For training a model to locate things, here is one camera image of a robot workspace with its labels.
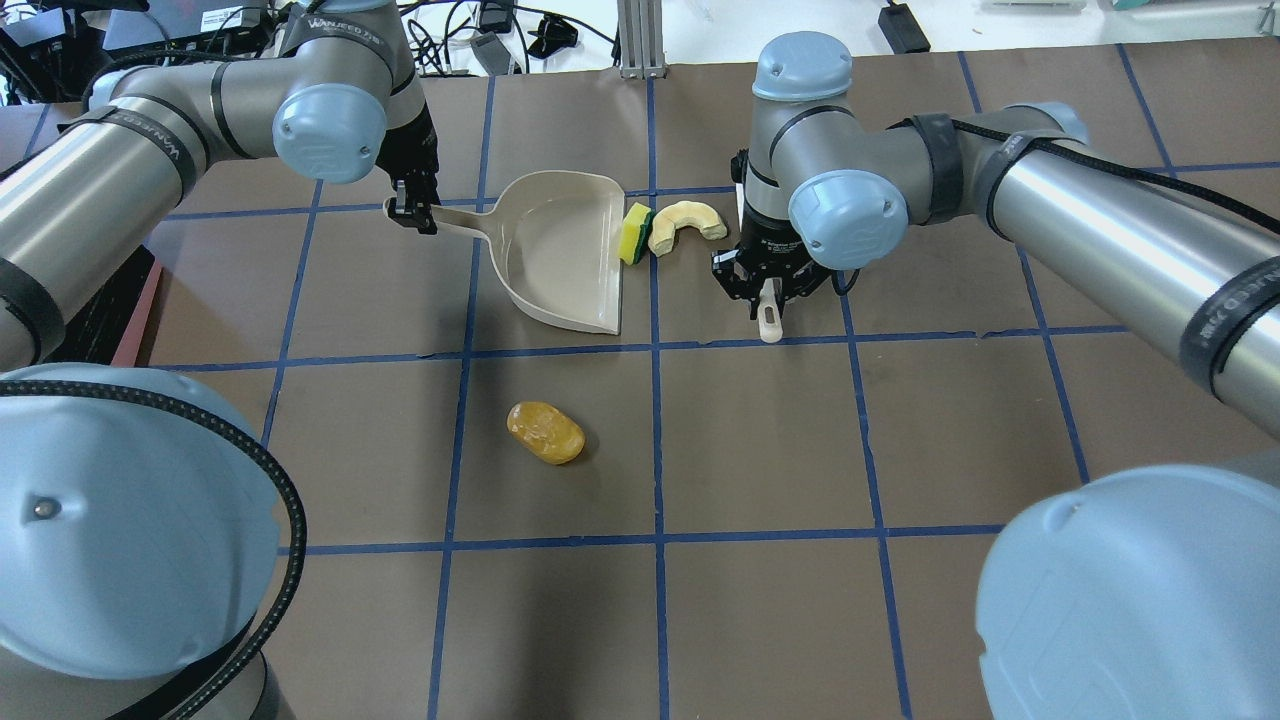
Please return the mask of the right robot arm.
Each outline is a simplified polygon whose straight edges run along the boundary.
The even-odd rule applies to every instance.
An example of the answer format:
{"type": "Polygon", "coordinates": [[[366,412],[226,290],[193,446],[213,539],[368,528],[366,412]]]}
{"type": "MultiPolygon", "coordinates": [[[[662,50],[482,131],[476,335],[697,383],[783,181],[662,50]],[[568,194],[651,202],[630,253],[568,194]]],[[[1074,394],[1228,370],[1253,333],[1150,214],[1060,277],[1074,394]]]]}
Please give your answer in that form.
{"type": "MultiPolygon", "coordinates": [[[[755,319],[973,215],[1181,373],[1277,434],[1277,220],[1119,165],[1061,102],[868,132],[852,56],[771,40],[732,163],[742,242],[713,273],[755,319]]],[[[997,719],[1275,719],[1277,454],[1133,468],[1018,514],[980,573],[980,676],[997,719]]]]}

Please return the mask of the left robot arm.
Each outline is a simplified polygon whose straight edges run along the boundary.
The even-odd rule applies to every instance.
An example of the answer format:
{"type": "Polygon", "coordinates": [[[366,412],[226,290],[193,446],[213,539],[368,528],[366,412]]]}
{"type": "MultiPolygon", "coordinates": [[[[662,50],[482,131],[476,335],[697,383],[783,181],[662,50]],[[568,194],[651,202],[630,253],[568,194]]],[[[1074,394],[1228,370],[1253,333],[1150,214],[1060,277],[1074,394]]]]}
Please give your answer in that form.
{"type": "Polygon", "coordinates": [[[436,231],[436,132],[393,1],[315,1],[271,59],[104,76],[3,182],[3,716],[287,719],[264,656],[305,509],[223,397],[159,369],[51,363],[72,316],[228,159],[332,184],[374,168],[436,231]]]}

